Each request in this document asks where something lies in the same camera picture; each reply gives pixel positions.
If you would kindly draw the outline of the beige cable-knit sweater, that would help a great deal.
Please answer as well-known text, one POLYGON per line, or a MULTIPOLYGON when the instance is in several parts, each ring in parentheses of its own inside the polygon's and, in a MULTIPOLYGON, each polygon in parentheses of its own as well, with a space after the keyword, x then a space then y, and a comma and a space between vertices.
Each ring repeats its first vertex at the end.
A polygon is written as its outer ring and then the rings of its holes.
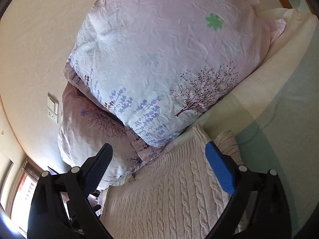
POLYGON ((207 158, 210 141, 193 137, 120 186, 109 187, 100 218, 113 238, 205 238, 230 200, 207 158))

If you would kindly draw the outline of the pink floral left pillow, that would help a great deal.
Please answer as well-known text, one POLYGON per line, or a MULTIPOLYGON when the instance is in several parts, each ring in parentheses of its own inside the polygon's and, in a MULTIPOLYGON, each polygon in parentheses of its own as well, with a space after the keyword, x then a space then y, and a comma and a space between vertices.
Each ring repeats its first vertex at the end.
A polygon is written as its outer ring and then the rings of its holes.
POLYGON ((58 134, 62 160, 71 167, 81 166, 87 158, 94 157, 105 143, 112 146, 113 155, 97 186, 98 190, 105 190, 120 177, 140 169, 145 162, 130 143, 124 126, 68 83, 62 95, 62 120, 58 134))

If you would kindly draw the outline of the pastel patchwork bed sheet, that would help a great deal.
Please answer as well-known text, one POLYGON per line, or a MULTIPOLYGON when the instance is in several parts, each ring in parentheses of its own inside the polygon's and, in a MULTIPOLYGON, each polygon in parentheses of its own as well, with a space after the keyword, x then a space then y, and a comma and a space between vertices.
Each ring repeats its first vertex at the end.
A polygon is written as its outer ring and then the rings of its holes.
POLYGON ((203 114, 211 136, 233 131, 253 170, 279 172, 292 235, 303 232, 318 204, 318 19, 295 9, 261 13, 286 27, 260 67, 203 114))

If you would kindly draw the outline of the pink lavender right pillow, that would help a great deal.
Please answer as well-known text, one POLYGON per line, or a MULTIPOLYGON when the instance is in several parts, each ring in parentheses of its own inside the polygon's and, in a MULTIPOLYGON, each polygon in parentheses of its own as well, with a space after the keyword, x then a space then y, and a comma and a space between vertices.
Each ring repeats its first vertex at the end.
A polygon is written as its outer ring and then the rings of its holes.
POLYGON ((66 79, 126 126, 149 162, 254 72, 286 22, 258 0, 97 0, 66 79))

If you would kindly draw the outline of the window with wooden frame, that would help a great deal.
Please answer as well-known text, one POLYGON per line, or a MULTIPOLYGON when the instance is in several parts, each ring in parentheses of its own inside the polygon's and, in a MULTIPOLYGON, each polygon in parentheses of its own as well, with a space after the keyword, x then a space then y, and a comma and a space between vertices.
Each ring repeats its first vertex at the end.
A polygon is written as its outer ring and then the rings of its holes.
POLYGON ((31 200, 43 171, 31 158, 21 164, 13 180, 14 163, 1 154, 1 238, 26 238, 31 200))

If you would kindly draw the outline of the wall light switch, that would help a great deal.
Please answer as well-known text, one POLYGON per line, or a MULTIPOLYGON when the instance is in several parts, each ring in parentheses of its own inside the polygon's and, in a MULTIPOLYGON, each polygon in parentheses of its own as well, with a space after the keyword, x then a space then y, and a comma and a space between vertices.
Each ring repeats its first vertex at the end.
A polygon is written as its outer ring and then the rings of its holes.
POLYGON ((59 102, 55 99, 51 94, 48 93, 47 95, 47 110, 48 110, 48 117, 56 124, 58 124, 58 109, 59 109, 59 102))

